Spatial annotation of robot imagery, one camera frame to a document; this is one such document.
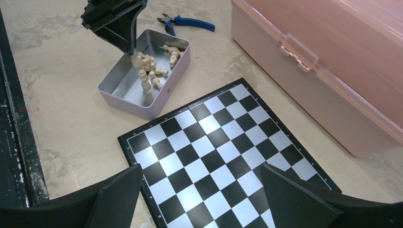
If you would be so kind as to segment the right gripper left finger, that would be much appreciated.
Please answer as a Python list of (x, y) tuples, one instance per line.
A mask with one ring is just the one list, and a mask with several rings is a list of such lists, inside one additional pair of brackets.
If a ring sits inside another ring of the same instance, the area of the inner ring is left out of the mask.
[(140, 164), (30, 208), (0, 209), (2, 228), (128, 228), (143, 180)]

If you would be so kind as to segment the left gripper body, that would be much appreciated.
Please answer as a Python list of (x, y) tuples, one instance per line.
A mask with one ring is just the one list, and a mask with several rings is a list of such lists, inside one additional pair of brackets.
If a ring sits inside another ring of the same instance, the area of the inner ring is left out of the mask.
[(89, 0), (81, 15), (82, 25), (98, 30), (123, 16), (133, 19), (146, 6), (146, 0)]

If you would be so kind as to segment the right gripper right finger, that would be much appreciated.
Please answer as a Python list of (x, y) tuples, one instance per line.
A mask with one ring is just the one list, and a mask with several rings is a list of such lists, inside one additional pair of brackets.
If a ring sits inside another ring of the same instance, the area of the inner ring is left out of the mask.
[(403, 204), (380, 203), (329, 190), (275, 166), (261, 168), (277, 228), (401, 228)]

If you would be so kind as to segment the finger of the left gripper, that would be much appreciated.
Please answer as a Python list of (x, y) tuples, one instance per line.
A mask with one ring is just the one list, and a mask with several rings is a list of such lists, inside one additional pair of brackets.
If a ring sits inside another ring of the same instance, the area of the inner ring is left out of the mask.
[(136, 20), (145, 6), (118, 7), (91, 25), (91, 31), (128, 56), (136, 47)]

